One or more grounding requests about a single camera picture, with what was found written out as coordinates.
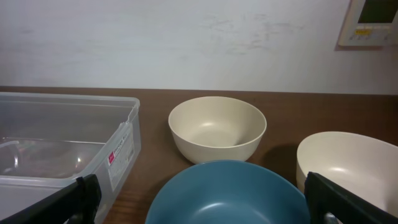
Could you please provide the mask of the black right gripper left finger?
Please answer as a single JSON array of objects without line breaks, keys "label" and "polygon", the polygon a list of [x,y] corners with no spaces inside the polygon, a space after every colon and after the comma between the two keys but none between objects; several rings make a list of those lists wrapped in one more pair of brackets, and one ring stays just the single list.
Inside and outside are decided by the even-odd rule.
[{"label": "black right gripper left finger", "polygon": [[78,177],[58,192],[1,220],[1,224],[94,224],[101,196],[96,175]]}]

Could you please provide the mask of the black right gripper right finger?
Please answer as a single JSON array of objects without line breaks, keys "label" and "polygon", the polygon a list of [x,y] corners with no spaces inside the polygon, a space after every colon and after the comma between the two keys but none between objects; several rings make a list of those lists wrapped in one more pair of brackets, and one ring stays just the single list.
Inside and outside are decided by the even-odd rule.
[{"label": "black right gripper right finger", "polygon": [[311,223],[397,223],[397,217],[315,172],[307,174],[304,195]]}]

